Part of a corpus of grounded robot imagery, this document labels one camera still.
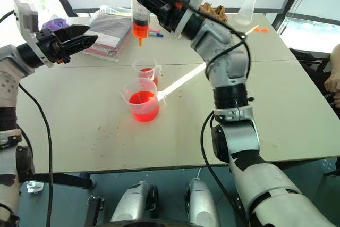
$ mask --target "black chair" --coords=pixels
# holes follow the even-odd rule
[[[330,53],[302,51],[293,48],[289,48],[289,50],[291,50],[300,63],[303,63],[307,66],[316,64],[317,67],[314,68],[316,71],[322,73],[325,72],[325,67],[329,63]]]
[[[325,67],[329,63],[330,53],[302,51],[293,48],[289,49],[301,64],[305,64],[315,69],[317,72],[325,73]],[[334,105],[333,96],[334,93],[329,93],[324,96],[330,106]],[[340,176],[340,157],[337,158],[335,168],[336,170],[325,173],[324,176]]]

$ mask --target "table leg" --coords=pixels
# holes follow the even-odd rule
[[[237,195],[235,197],[234,205],[236,207],[236,209],[233,209],[234,217],[235,217],[235,224],[236,224],[237,227],[244,226],[243,221],[240,219],[238,213],[235,211],[235,210],[238,210],[241,213],[241,215],[243,215],[244,219],[247,218],[247,216],[245,215],[244,207],[243,207],[242,202],[239,198],[239,195]]]
[[[104,199],[91,195],[87,203],[89,204],[89,207],[84,227],[93,227],[97,225],[99,211],[104,208]]]
[[[335,170],[324,174],[326,177],[331,175],[334,177],[340,176],[340,157],[338,157],[335,162]]]
[[[35,174],[31,180],[48,183],[48,174]],[[90,179],[90,173],[80,173],[79,176],[55,173],[53,174],[53,183],[76,186],[83,189],[93,189],[96,186],[96,181]]]
[[[290,167],[299,166],[301,164],[305,164],[305,163],[309,163],[313,161],[317,161],[317,159],[305,159],[301,161],[289,161],[289,162],[272,162],[272,164],[276,165],[281,170],[285,170],[285,169],[289,169]]]

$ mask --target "measuring beaker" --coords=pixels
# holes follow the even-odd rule
[[[239,25],[249,25],[253,19],[254,6],[256,0],[245,0],[239,12],[236,15],[236,21]]]
[[[138,77],[150,79],[155,85],[158,84],[162,67],[157,65],[154,58],[140,58],[132,63],[132,67],[138,73]]]
[[[151,80],[136,78],[124,85],[121,95],[136,120],[149,122],[158,115],[157,87]]]

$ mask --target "orange liquid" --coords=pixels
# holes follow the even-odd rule
[[[148,37],[149,28],[148,25],[141,26],[137,25],[135,22],[132,22],[132,34],[138,38],[147,38]]]
[[[149,100],[152,100],[154,98],[154,93],[151,93],[149,91],[139,91],[138,93],[135,93],[131,96],[129,99],[129,102],[132,104],[142,104],[145,103]],[[151,112],[146,113],[146,114],[136,114],[131,112],[132,116],[140,122],[149,122],[156,118],[156,116],[159,113],[159,105],[155,107]]]
[[[141,72],[147,72],[147,71],[150,71],[150,70],[152,70],[152,69],[151,68],[145,68],[145,69],[142,69]],[[157,77],[156,74],[155,74],[155,78],[154,78],[153,82],[155,83],[155,85],[158,84],[158,77]]]

